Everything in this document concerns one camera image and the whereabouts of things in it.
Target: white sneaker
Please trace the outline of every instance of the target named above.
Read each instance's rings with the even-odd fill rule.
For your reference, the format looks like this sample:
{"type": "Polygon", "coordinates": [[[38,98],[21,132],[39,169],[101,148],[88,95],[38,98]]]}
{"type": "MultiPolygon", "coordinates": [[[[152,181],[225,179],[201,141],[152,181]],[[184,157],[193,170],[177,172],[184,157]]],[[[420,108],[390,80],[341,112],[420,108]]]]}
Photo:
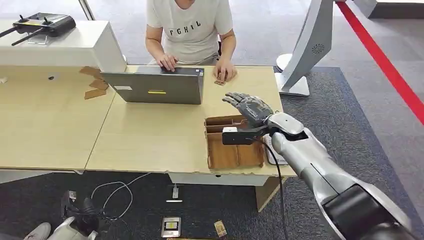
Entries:
{"type": "Polygon", "coordinates": [[[46,240],[50,235],[51,230],[50,223],[44,222],[36,227],[30,234],[28,234],[23,240],[46,240]]]}

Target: white t-shirt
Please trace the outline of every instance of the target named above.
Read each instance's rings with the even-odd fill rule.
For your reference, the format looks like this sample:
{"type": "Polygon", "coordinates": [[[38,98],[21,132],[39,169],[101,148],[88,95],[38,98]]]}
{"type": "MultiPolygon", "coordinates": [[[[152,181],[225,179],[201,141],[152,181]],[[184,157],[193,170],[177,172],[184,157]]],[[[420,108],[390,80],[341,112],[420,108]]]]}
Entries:
{"type": "Polygon", "coordinates": [[[229,0],[195,0],[181,9],[175,0],[147,0],[147,25],[163,27],[165,53],[181,64],[195,64],[218,55],[218,34],[233,29],[229,0]]]}

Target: white cable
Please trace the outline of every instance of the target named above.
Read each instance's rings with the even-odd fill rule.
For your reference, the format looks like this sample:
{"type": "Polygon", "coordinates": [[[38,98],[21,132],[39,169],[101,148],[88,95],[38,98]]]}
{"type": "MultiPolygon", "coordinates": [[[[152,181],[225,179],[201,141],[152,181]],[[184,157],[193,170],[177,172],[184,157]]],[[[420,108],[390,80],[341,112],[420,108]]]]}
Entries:
{"type": "Polygon", "coordinates": [[[129,204],[128,204],[128,206],[126,207],[126,209],[123,211],[123,213],[121,213],[121,215],[119,215],[118,216],[118,218],[121,218],[127,211],[128,211],[128,209],[131,207],[131,204],[133,203],[133,192],[131,191],[131,189],[128,187],[129,185],[131,185],[132,183],[134,183],[135,181],[137,181],[137,180],[139,180],[139,179],[141,179],[142,177],[145,177],[145,176],[147,176],[147,175],[149,175],[149,174],[151,174],[151,172],[149,172],[149,173],[146,173],[146,174],[144,174],[144,175],[141,175],[141,176],[138,176],[138,177],[136,177],[134,180],[132,180],[132,181],[130,181],[128,184],[125,184],[125,183],[123,183],[123,182],[121,182],[121,181],[114,181],[114,182],[109,182],[109,183],[105,183],[105,184],[102,184],[102,185],[98,185],[94,190],[93,190],[93,192],[91,193],[91,199],[93,199],[93,196],[94,196],[94,193],[96,192],[96,190],[97,189],[99,189],[99,188],[101,188],[101,187],[103,187],[103,186],[107,186],[107,185],[111,185],[111,184],[122,184],[122,186],[120,186],[120,187],[118,187],[117,189],[115,189],[115,191],[113,191],[108,197],[107,197],[107,199],[106,199],[106,201],[104,202],[104,204],[103,204],[103,209],[105,209],[105,207],[106,207],[106,204],[108,204],[108,202],[109,202],[109,199],[111,199],[111,197],[118,191],[118,190],[120,190],[121,188],[126,188],[127,190],[128,190],[128,192],[129,192],[129,194],[131,195],[131,201],[129,201],[129,204]]]}

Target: silver robotic arm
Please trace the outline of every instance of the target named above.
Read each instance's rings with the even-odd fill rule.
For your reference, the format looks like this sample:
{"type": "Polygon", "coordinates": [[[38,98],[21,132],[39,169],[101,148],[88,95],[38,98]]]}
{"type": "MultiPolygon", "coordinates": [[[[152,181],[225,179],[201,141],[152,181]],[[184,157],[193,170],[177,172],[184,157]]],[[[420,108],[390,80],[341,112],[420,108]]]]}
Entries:
{"type": "Polygon", "coordinates": [[[227,93],[251,123],[251,129],[223,132],[224,144],[250,144],[269,133],[272,146],[313,192],[320,212],[336,239],[412,240],[411,222],[381,190],[341,169],[324,145],[301,122],[271,108],[258,97],[227,93]]]}

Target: gray laptop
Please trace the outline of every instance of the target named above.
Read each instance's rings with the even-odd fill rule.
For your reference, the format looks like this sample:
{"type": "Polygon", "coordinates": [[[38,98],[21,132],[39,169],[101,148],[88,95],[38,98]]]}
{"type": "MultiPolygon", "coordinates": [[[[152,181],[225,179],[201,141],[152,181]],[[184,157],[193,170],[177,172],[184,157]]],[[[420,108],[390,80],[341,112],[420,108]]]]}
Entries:
{"type": "Polygon", "coordinates": [[[202,104],[203,68],[140,66],[137,72],[102,72],[115,91],[131,103],[202,104]]]}

